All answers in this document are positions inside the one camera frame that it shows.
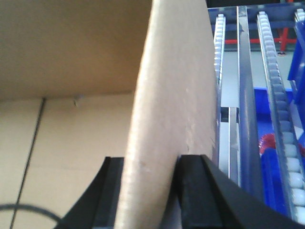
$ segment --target roller conveyor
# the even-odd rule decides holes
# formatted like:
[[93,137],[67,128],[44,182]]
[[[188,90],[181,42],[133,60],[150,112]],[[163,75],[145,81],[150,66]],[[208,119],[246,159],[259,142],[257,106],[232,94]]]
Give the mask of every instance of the roller conveyor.
[[289,111],[289,103],[277,65],[269,19],[265,12],[259,12],[257,15],[257,25],[287,214],[293,220],[304,224],[304,167],[301,163],[302,158]]
[[304,21],[305,19],[305,12],[303,9],[297,9],[295,12],[295,22],[297,21]]
[[216,129],[216,149],[218,153],[214,154],[214,161],[219,162],[219,133],[220,133],[220,120],[221,120],[221,88],[222,88],[222,71],[224,59],[224,37],[225,37],[225,16],[219,14],[216,18],[215,32],[214,32],[214,67],[215,76],[217,79],[217,129]]
[[215,73],[219,85],[221,85],[222,68],[224,58],[224,36],[225,36],[225,16],[219,14],[216,18],[215,32],[214,32],[214,46],[215,46]]

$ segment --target black cable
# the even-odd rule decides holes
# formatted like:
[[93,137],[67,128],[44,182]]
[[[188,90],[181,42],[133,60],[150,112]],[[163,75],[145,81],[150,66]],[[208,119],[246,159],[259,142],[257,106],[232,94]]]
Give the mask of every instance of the black cable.
[[0,205],[0,211],[7,211],[7,210],[25,210],[30,212],[35,212],[44,216],[47,216],[51,218],[52,220],[56,221],[58,226],[61,226],[63,229],[71,229],[65,223],[63,220],[54,214],[53,212],[50,212],[49,210],[46,210],[44,208],[40,208],[37,206],[33,206],[30,204],[1,204]]

